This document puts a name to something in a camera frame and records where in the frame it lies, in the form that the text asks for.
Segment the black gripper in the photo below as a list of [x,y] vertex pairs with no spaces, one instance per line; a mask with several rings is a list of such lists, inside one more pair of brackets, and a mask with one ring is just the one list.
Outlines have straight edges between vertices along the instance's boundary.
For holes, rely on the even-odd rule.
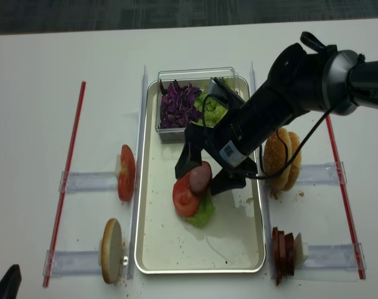
[[210,128],[190,123],[185,129],[185,143],[175,166],[176,179],[202,165],[202,150],[222,167],[214,176],[210,193],[218,195],[231,189],[242,189],[246,178],[257,179],[257,165],[249,156],[258,147],[258,108],[254,98],[246,102],[237,94],[227,95],[225,116]]

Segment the black left arm gripper tip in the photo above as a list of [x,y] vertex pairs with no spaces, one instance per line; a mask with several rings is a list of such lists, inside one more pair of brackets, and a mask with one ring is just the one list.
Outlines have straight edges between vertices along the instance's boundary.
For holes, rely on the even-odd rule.
[[21,269],[12,265],[0,281],[0,299],[16,299],[22,282]]

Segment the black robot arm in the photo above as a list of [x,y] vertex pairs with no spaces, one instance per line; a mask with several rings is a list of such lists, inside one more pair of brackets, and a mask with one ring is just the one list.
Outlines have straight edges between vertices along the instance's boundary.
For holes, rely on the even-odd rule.
[[175,167],[182,178],[202,163],[202,151],[221,166],[211,182],[216,195],[243,188],[258,179],[251,154],[280,127],[310,111],[349,115],[357,107],[378,109],[378,61],[362,54],[324,45],[303,32],[298,43],[287,47],[273,63],[267,80],[242,100],[217,78],[209,81],[208,95],[227,109],[213,128],[190,124]]

